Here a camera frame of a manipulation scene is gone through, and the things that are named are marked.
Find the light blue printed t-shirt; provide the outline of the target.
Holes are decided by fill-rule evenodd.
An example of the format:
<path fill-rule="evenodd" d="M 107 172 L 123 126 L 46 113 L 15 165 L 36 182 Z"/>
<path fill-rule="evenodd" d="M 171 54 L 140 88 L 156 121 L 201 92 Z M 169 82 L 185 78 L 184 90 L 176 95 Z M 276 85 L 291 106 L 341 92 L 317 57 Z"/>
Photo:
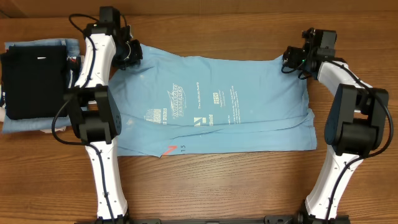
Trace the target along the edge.
<path fill-rule="evenodd" d="M 120 156 L 315 149 L 307 84 L 266 61 L 182 57 L 143 46 L 109 87 L 122 118 Z"/>

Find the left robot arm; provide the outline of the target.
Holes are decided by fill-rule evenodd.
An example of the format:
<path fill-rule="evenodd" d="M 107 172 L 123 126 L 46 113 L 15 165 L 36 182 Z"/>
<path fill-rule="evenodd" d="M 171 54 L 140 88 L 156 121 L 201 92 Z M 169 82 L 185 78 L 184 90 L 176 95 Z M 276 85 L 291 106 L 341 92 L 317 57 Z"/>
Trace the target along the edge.
<path fill-rule="evenodd" d="M 126 68 L 142 59 L 139 41 L 131 27 L 104 22 L 88 24 L 83 68 L 75 86 L 64 96 L 66 111 L 78 138 L 90 158 L 97 196 L 95 223 L 129 223 L 117 159 L 122 121 L 109 88 L 112 67 Z"/>

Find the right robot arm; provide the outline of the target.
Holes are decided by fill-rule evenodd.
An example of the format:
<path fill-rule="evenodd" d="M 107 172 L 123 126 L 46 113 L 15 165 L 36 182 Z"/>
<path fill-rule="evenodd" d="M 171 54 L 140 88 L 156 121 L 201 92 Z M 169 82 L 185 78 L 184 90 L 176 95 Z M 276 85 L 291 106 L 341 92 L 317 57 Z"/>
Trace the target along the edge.
<path fill-rule="evenodd" d="M 359 79 L 340 58 L 316 57 L 310 47 L 287 47 L 282 72 L 305 73 L 311 59 L 320 64 L 314 78 L 334 96 L 325 124 L 326 158 L 314 188 L 292 223 L 349 223 L 337 214 L 339 202 L 359 165 L 384 152 L 394 134 L 389 94 Z"/>

